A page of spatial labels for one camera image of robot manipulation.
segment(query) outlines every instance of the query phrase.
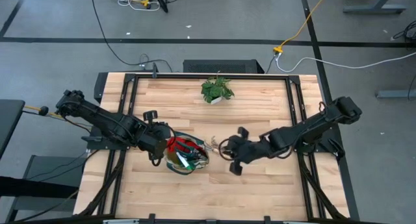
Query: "green plant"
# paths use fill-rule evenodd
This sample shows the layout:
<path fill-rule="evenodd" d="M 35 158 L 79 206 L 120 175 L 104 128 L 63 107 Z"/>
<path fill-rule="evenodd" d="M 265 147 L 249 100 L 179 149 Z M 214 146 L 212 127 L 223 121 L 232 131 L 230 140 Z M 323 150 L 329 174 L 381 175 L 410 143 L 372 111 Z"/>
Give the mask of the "green plant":
<path fill-rule="evenodd" d="M 211 101 L 218 97 L 229 100 L 231 96 L 234 96 L 233 91 L 227 87 L 229 81 L 231 80 L 218 76 L 208 78 L 202 84 L 201 94 L 203 94 L 203 99 L 208 103 L 211 103 Z"/>

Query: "white pot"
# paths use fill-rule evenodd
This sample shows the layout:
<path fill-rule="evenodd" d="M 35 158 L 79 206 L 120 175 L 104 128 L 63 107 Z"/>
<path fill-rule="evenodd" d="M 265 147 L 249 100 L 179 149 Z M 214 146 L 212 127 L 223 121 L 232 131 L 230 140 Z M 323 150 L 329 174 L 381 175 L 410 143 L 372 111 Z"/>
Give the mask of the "white pot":
<path fill-rule="evenodd" d="M 222 100 L 222 97 L 217 97 L 216 99 L 213 99 L 213 100 L 211 101 L 211 105 L 213 105 L 213 104 L 217 104 L 217 103 L 219 103 L 221 100 Z"/>

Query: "wooden table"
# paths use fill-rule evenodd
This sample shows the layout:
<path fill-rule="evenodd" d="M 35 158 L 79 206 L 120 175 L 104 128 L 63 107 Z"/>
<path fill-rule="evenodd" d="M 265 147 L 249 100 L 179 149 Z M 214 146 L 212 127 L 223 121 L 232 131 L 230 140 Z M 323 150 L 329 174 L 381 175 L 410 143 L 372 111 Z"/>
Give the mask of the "wooden table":
<path fill-rule="evenodd" d="M 117 112 L 124 76 L 125 73 L 109 73 L 102 108 Z M 142 118 L 143 112 L 157 110 L 158 121 L 208 143 L 212 137 L 220 142 L 236 134 L 240 126 L 250 131 L 251 140 L 258 140 L 258 135 L 270 129 L 292 125 L 283 81 L 233 79 L 229 86 L 235 97 L 215 105 L 203 101 L 200 92 L 204 81 L 140 78 L 134 115 Z M 300 81 L 307 116 L 312 116 L 322 101 L 317 77 L 300 75 Z M 300 116 L 294 88 L 292 92 Z M 108 153 L 102 150 L 86 163 L 74 214 L 82 211 L 101 187 Z M 315 153 L 315 157 L 322 189 L 340 213 L 348 216 L 335 157 L 329 153 Z M 285 160 L 263 158 L 243 164 L 240 177 L 231 174 L 228 167 L 229 162 L 211 153 L 205 169 L 182 176 L 171 172 L 164 163 L 152 166 L 146 152 L 131 148 L 125 159 L 116 217 L 148 218 L 154 213 L 158 219 L 307 219 L 296 153 Z M 317 217 L 316 198 L 309 190 Z M 112 188 L 108 194 L 105 213 L 109 211 Z"/>

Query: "red object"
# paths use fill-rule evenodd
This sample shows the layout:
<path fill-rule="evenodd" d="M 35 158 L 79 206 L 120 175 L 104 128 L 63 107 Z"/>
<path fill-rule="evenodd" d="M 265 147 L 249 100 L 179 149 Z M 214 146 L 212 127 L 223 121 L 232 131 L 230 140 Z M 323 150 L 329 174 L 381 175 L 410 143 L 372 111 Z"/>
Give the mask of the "red object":
<path fill-rule="evenodd" d="M 189 147 L 193 147 L 195 149 L 201 149 L 200 146 L 198 146 L 196 143 L 194 143 L 193 141 L 188 140 L 188 139 L 176 137 L 175 143 L 172 143 L 173 141 L 174 141 L 174 137 L 171 137 L 168 140 L 168 145 L 169 145 L 168 150 L 169 150 L 169 152 L 174 152 L 175 148 L 176 148 L 177 150 L 182 151 L 184 153 L 189 153 L 189 149 L 187 149 L 186 147 L 183 147 L 178 142 L 184 143 L 185 145 L 187 145 Z"/>

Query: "gray floor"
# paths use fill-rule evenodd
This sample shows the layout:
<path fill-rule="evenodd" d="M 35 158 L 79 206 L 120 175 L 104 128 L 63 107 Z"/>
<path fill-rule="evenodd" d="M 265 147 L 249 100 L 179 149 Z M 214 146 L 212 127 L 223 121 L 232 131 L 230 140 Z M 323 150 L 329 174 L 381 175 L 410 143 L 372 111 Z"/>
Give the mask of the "gray floor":
<path fill-rule="evenodd" d="M 18 0 L 0 0 L 0 23 Z M 308 0 L 314 6 L 318 0 Z M 396 32 L 415 20 L 414 0 L 401 15 L 344 15 L 343 4 L 371 0 L 325 0 L 313 20 L 319 41 L 390 42 Z M 108 38 L 269 39 L 292 36 L 305 20 L 300 0 L 181 0 L 170 13 L 136 12 L 111 0 L 96 0 Z M 90 0 L 26 0 L 6 37 L 101 38 Z M 297 40 L 310 40 L 305 29 Z M 257 59 L 267 67 L 271 45 L 114 44 L 128 62 L 141 53 L 167 60 L 182 71 L 184 59 Z M 321 47 L 324 60 L 351 66 L 406 55 L 405 49 Z M 313 56 L 312 47 L 285 46 L 281 66 L 292 68 L 299 59 Z M 325 66 L 333 97 L 347 95 L 363 110 L 362 118 L 341 126 L 346 157 L 363 221 L 414 223 L 416 166 L 414 110 L 416 102 L 377 100 L 380 89 L 406 89 L 416 73 L 416 56 L 365 70 Z M 51 108 L 65 89 L 80 89 L 92 100 L 100 71 L 125 71 L 105 44 L 0 43 L 0 98 L 23 99 L 28 105 Z M 161 71 L 168 71 L 159 64 Z M 275 66 L 271 73 L 279 73 Z M 306 61 L 295 71 L 317 74 Z M 78 156 L 85 149 L 82 129 L 52 119 L 23 115 L 0 160 L 0 174 L 21 177 L 31 155 Z M 11 199 L 0 200 L 0 221 Z M 49 217 L 67 216 L 52 213 Z"/>

